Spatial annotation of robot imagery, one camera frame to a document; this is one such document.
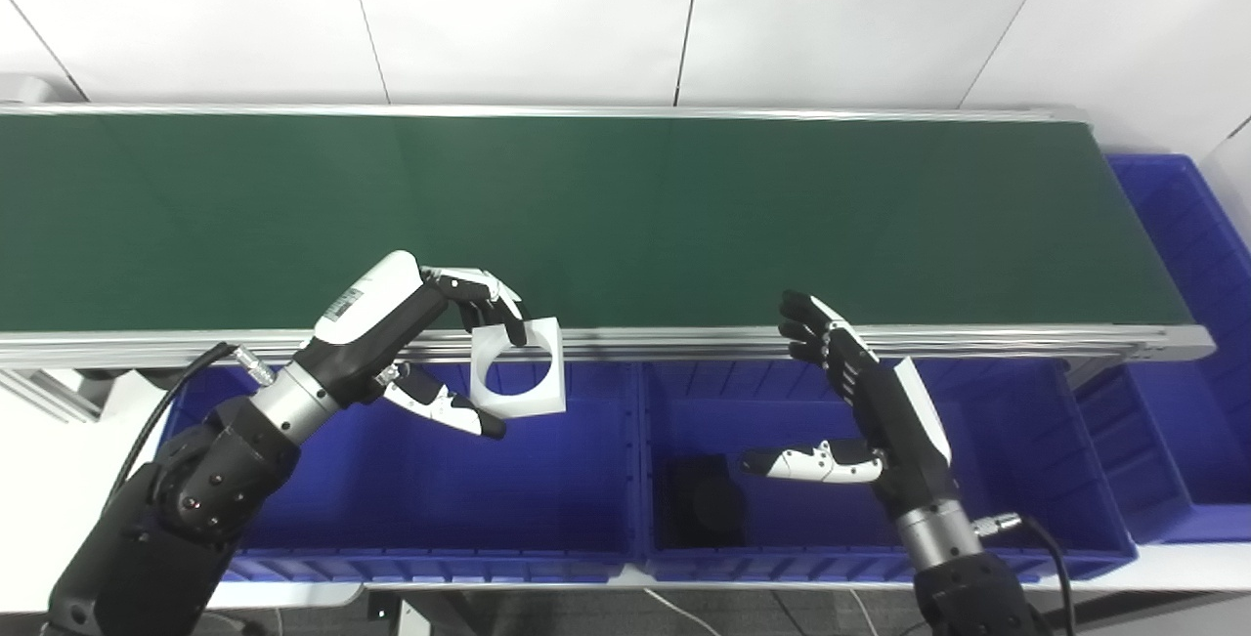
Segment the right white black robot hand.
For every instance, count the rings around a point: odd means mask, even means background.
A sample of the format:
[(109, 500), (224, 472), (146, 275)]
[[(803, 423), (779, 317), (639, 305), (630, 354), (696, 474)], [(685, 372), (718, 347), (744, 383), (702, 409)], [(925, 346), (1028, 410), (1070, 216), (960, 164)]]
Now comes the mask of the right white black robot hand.
[(859, 437), (746, 449), (739, 467), (768, 480), (869, 485), (889, 520), (957, 501), (950, 441), (914, 361), (882, 359), (844, 315), (808, 293), (784, 290), (779, 315), (789, 356), (824, 373)]

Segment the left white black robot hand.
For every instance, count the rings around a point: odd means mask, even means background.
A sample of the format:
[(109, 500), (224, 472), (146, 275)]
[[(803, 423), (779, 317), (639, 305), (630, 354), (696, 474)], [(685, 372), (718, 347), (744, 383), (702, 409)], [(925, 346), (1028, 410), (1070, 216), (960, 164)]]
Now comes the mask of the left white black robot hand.
[(460, 310), (468, 332), (500, 326), (509, 344), (528, 341), (525, 307), (503, 280), (487, 270), (423, 267), (412, 253), (394, 250), (327, 307), (286, 369), (329, 409), (385, 399), (453, 429), (503, 439), (503, 421), (417, 364), (399, 361), (449, 305)]

